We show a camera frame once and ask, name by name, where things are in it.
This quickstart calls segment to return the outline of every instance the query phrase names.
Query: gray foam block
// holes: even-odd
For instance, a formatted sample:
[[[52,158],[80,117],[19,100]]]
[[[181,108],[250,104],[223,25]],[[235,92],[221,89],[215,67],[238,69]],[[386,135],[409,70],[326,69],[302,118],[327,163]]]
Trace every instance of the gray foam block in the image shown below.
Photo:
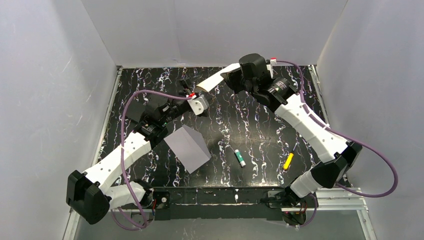
[[[164,140],[190,174],[211,159],[202,134],[187,125],[183,125]]]

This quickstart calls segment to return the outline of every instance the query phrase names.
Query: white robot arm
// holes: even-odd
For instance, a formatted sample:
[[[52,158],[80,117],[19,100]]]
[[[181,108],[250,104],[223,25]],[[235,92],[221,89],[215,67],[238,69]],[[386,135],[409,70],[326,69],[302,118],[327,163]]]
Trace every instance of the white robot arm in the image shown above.
[[[130,167],[136,160],[150,152],[167,135],[166,124],[192,111],[197,116],[207,114],[209,107],[203,95],[194,93],[188,87],[187,80],[181,80],[185,92],[182,96],[190,96],[189,100],[168,99],[163,96],[149,95],[144,106],[134,102],[130,105],[135,114],[128,118],[132,123],[132,132],[124,141],[124,168]],[[106,213],[126,204],[135,204],[127,185],[113,186],[114,181],[122,174],[121,145],[94,166],[83,173],[75,170],[68,177],[66,203],[78,212],[89,224],[100,221]],[[148,206],[153,200],[154,189],[142,180],[129,183],[137,201]]]
[[[280,196],[296,205],[299,199],[320,188],[332,188],[350,169],[362,146],[327,131],[329,125],[302,102],[299,89],[285,78],[273,78],[274,63],[275,59],[267,62],[259,54],[252,53],[240,58],[239,63],[233,63],[217,72],[197,87],[210,91],[221,81],[225,81],[236,94],[240,91],[248,92],[260,104],[287,121],[312,146],[321,162],[296,178]]]

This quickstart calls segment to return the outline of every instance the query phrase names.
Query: green battery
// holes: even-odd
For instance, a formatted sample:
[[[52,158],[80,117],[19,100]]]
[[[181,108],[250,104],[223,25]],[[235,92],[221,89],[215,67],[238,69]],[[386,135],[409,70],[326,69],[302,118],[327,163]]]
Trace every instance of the green battery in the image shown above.
[[[240,166],[244,168],[246,166],[245,160],[243,160],[242,154],[238,149],[234,150],[234,154],[237,157],[238,162],[240,163]]]

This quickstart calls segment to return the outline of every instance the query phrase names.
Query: gray wall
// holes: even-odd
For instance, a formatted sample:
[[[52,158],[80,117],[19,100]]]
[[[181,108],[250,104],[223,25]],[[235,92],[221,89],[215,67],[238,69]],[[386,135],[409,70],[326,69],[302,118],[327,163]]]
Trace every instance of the gray wall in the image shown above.
[[[67,177],[94,158],[115,64],[79,0],[1,1],[0,56],[0,239],[62,239]]]
[[[257,52],[316,64],[347,0],[82,0],[124,67],[225,66]]]
[[[424,2],[349,1],[318,61],[332,128],[385,153],[399,174],[390,196],[368,198],[382,240],[424,234]],[[386,164],[364,150],[349,179],[367,193],[393,182]]]

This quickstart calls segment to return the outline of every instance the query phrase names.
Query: purple cable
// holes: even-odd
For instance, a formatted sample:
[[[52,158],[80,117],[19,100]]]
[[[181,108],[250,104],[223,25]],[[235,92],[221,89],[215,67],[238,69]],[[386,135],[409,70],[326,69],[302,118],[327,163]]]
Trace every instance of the purple cable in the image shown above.
[[[122,211],[122,209],[120,207],[118,207],[119,212],[130,222],[132,223],[134,226],[136,226],[137,228],[140,229],[145,229],[149,223],[146,217],[145,212],[143,211],[143,208],[141,206],[141,204],[139,203],[139,201],[137,200],[137,196],[134,193],[133,188],[130,185],[130,181],[128,180],[127,177],[127,172],[125,171],[125,165],[124,165],[124,142],[125,142],[125,115],[127,114],[127,110],[128,107],[130,106],[131,101],[139,94],[155,94],[155,95],[159,95],[162,97],[166,97],[166,98],[170,98],[170,99],[175,99],[175,100],[190,100],[192,99],[191,97],[179,97],[179,96],[172,96],[172,95],[168,95],[165,94],[163,92],[158,92],[158,91],[152,91],[152,90],[140,90],[140,91],[136,91],[134,92],[134,94],[132,94],[132,96],[128,99],[128,101],[125,104],[125,108],[123,109],[123,113],[122,113],[122,117],[121,117],[121,122],[120,122],[120,145],[121,145],[121,150],[120,150],[120,168],[122,170],[122,175],[123,175],[123,180],[125,181],[126,186],[128,187],[129,193],[131,193],[132,198],[135,201],[135,204],[137,205],[138,209],[140,210],[140,214],[143,217],[144,223],[142,225],[138,224],[137,222],[135,222],[134,220],[131,219],[131,217],[129,217],[128,215],[126,215],[124,213],[124,211]]]
[[[125,229],[125,230],[128,230],[128,231],[138,231],[138,230],[139,230],[138,228],[131,228],[131,227],[127,227],[127,226],[122,225],[122,224],[118,221],[117,216],[115,215],[115,212],[114,212],[114,211],[112,211],[112,210],[110,210],[110,212],[112,213],[112,219],[113,219],[113,221],[116,223],[116,225],[118,225],[118,226],[119,226],[119,227],[121,227],[122,229]]]
[[[315,214],[317,213],[317,207],[318,207],[317,198],[312,193],[309,193],[308,195],[310,195],[311,197],[313,197],[313,201],[315,202],[315,207],[313,209],[312,216],[310,216],[309,220],[306,221],[304,224],[299,225],[299,227],[306,227],[306,225],[310,224],[312,222],[312,220],[315,218]]]
[[[306,103],[305,103],[305,97],[304,97],[304,84],[305,84],[305,80],[304,80],[304,74],[302,73],[302,70],[301,70],[301,68],[297,65],[297,64],[295,64],[295,63],[293,63],[293,62],[289,62],[289,61],[280,61],[280,60],[278,60],[277,62],[279,62],[279,63],[286,63],[286,64],[290,64],[290,65],[293,65],[293,66],[295,66],[296,68],[297,68],[297,71],[299,72],[299,74],[300,74],[300,101],[304,104],[303,105],[303,109],[305,110],[305,112],[307,113],[307,114],[309,114],[309,109],[308,109],[308,106],[306,105]],[[313,116],[312,114],[310,114],[309,115],[309,117],[316,123],[316,124],[318,124],[318,125],[320,125],[321,127],[323,127],[323,128],[325,128],[326,127],[326,125],[325,124],[323,124],[320,120],[318,120],[315,116]],[[340,187],[340,188],[342,188],[342,189],[344,189],[344,190],[346,190],[346,191],[348,191],[348,192],[351,192],[351,193],[353,193],[353,194],[356,194],[356,195],[359,195],[359,196],[362,196],[362,197],[367,197],[367,198],[381,198],[381,197],[385,197],[385,196],[387,196],[387,195],[389,195],[389,194],[391,194],[391,193],[393,193],[393,191],[396,189],[396,187],[398,186],[398,181],[399,181],[399,179],[398,179],[398,173],[396,172],[396,169],[395,169],[395,166],[393,166],[393,164],[389,161],[389,159],[382,153],[382,152],[380,152],[380,151],[378,151],[378,150],[376,150],[376,149],[374,149],[373,147],[371,147],[370,145],[368,145],[368,144],[366,144],[366,143],[364,143],[364,142],[362,142],[362,141],[359,141],[359,140],[357,140],[357,139],[355,139],[355,138],[353,138],[353,137],[350,137],[350,136],[346,136],[346,135],[344,135],[344,134],[342,134],[342,133],[340,133],[340,132],[338,132],[338,131],[335,131],[335,130],[333,130],[333,129],[331,129],[331,128],[329,128],[329,127],[327,127],[325,130],[327,130],[328,132],[330,132],[330,133],[333,133],[333,134],[335,134],[335,135],[338,135],[338,136],[340,136],[340,137],[343,137],[343,138],[345,138],[345,139],[347,139],[347,140],[350,140],[350,141],[353,141],[353,142],[356,142],[356,143],[358,143],[358,144],[360,144],[360,145],[362,145],[363,147],[365,147],[365,148],[367,148],[367,149],[369,149],[369,150],[371,150],[371,151],[373,151],[375,154],[377,154],[380,158],[382,158],[384,161],[385,161],[385,163],[388,165],[388,167],[390,168],[390,170],[393,172],[393,185],[391,186],[391,188],[388,190],[388,191],[386,191],[386,192],[384,192],[384,193],[381,193],[381,194],[367,194],[367,193],[361,193],[361,192],[357,192],[357,191],[354,191],[354,190],[351,190],[351,189],[349,189],[349,188],[347,188],[347,187],[345,187],[345,186],[343,186],[343,185],[341,185],[340,183],[336,183],[336,185],[338,186],[338,187]]]

